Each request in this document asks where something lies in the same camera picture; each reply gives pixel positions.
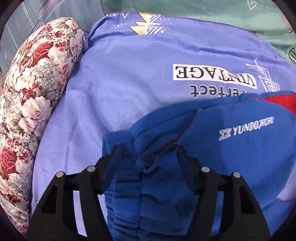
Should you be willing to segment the purple printed bed sheet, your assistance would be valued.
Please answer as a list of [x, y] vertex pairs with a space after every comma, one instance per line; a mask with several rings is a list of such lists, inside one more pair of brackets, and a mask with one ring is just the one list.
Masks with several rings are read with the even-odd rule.
[[35, 211], [58, 171], [74, 174], [115, 145], [102, 198], [115, 240], [182, 240], [198, 198], [176, 149], [241, 173], [275, 233], [295, 205], [295, 66], [226, 24], [142, 13], [97, 21], [43, 134]]

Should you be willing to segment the blue and red pants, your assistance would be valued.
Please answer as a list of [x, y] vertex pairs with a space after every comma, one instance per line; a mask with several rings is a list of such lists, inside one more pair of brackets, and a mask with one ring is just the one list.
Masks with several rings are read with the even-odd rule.
[[181, 102], [103, 137], [114, 240], [194, 240], [248, 225], [270, 235], [293, 213], [280, 198], [295, 168], [295, 93]]

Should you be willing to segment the red floral pillow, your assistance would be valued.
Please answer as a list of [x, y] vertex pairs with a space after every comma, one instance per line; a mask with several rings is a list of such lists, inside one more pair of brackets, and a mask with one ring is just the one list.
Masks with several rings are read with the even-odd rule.
[[25, 235], [33, 167], [52, 111], [83, 51], [83, 30], [73, 18], [52, 20], [18, 49], [1, 95], [1, 207]]

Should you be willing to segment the green heart print sheet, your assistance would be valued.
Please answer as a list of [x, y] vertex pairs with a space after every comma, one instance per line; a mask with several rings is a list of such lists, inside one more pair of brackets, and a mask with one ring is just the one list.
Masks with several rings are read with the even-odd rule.
[[273, 1], [102, 1], [119, 52], [166, 70], [295, 75], [295, 32]]

